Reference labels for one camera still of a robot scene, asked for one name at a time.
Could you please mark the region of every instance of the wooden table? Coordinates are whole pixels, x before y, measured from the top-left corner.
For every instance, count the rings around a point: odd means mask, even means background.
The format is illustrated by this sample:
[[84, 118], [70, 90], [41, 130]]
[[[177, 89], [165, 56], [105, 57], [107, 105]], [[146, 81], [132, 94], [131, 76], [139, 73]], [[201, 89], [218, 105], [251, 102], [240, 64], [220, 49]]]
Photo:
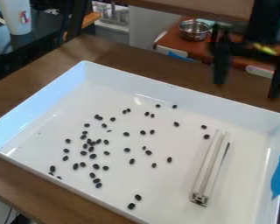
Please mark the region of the wooden table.
[[[270, 80], [233, 71], [229, 84], [211, 83], [209, 66], [148, 52], [91, 36], [80, 36], [0, 80], [0, 116], [81, 60], [151, 77], [211, 95], [280, 112], [280, 99], [266, 98]], [[0, 200], [43, 223], [131, 223], [59, 186], [0, 159]]]
[[[185, 21], [189, 19], [195, 19], [195, 17], [182, 17], [180, 21]], [[242, 40], [242, 36], [236, 34], [230, 34], [230, 38], [234, 42], [239, 42]], [[167, 33], [154, 43], [154, 48], [157, 46], [165, 46], [173, 50], [179, 50], [187, 53], [187, 57], [194, 60], [200, 60], [205, 64], [212, 64], [213, 56], [208, 51], [208, 43], [211, 41], [210, 35], [204, 41], [192, 42], [183, 40], [179, 36], [179, 25], [178, 22], [175, 23]], [[276, 45], [274, 50], [280, 54], [280, 45]], [[270, 64], [262, 63], [255, 59], [247, 59], [243, 57], [233, 57], [234, 67], [237, 69], [245, 70], [247, 66], [259, 67], [261, 69], [266, 69], [273, 72], [272, 66]]]

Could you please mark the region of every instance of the white mug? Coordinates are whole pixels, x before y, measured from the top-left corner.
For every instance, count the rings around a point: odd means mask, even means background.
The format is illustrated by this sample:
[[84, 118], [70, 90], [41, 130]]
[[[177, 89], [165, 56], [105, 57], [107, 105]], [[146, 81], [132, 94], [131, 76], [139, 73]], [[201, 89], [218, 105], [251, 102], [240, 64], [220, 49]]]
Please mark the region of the white mug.
[[0, 9], [6, 24], [13, 35], [23, 35], [32, 31], [30, 0], [0, 0]]

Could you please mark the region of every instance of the metal bowl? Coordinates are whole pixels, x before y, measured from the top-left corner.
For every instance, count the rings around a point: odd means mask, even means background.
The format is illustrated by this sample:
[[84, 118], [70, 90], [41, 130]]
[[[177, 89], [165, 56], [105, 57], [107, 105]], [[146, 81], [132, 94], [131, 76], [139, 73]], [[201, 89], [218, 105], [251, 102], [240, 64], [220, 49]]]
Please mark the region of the metal bowl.
[[186, 20], [178, 24], [180, 37], [189, 41], [201, 41], [207, 37], [207, 33], [211, 30], [208, 24], [195, 20]]

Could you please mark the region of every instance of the black bean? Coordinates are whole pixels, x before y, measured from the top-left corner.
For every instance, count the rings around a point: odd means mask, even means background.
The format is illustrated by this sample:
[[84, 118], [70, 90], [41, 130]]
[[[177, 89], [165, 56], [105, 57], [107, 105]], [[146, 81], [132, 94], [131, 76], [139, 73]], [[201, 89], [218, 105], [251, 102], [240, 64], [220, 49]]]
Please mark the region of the black bean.
[[150, 150], [146, 150], [145, 151], [146, 155], [150, 156], [152, 154], [152, 152]]
[[93, 182], [94, 182], [94, 184], [97, 184], [97, 183], [100, 183], [101, 180], [99, 178], [95, 178]]
[[91, 158], [91, 159], [95, 159], [95, 158], [96, 158], [96, 154], [91, 154], [91, 155], [90, 155], [90, 158]]
[[167, 158], [167, 163], [169, 164], [170, 162], [172, 162], [172, 158], [171, 158], [171, 157], [168, 157], [168, 158]]
[[94, 147], [94, 146], [91, 146], [91, 147], [88, 149], [89, 152], [92, 152], [92, 151], [94, 151], [94, 150], [95, 150], [95, 147]]
[[130, 159], [130, 160], [129, 160], [129, 163], [130, 163], [131, 165], [133, 165], [133, 164], [135, 163], [135, 159], [134, 159], [134, 158]]
[[133, 210], [134, 208], [135, 208], [135, 204], [134, 203], [129, 203], [129, 205], [128, 205], [128, 209], [129, 210]]
[[102, 183], [98, 183], [95, 185], [96, 188], [101, 188], [102, 187]]
[[95, 178], [95, 174], [93, 172], [89, 173], [90, 178], [94, 179]]
[[204, 139], [209, 139], [209, 138], [210, 138], [210, 135], [204, 135], [203, 138], [204, 138]]
[[94, 164], [93, 167], [94, 167], [96, 170], [100, 169], [100, 166], [99, 166], [98, 164]]
[[68, 156], [64, 156], [64, 157], [62, 158], [62, 160], [63, 160], [63, 161], [67, 161], [67, 160], [68, 160]]
[[78, 168], [79, 168], [79, 165], [78, 164], [74, 164], [73, 165], [73, 169], [76, 171], [76, 170], [78, 170]]
[[54, 165], [50, 166], [50, 172], [56, 172], [56, 167]]
[[136, 194], [135, 199], [140, 201], [142, 199], [142, 197], [139, 194]]

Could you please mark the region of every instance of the black cable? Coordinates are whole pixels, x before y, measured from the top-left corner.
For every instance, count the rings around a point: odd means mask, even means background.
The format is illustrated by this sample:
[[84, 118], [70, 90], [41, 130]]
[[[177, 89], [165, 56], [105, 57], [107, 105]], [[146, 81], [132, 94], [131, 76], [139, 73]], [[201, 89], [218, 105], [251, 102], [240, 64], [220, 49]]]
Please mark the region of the black cable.
[[12, 208], [9, 209], [8, 215], [7, 215], [6, 220], [3, 224], [7, 224], [9, 218], [11, 217], [11, 211], [12, 211]]

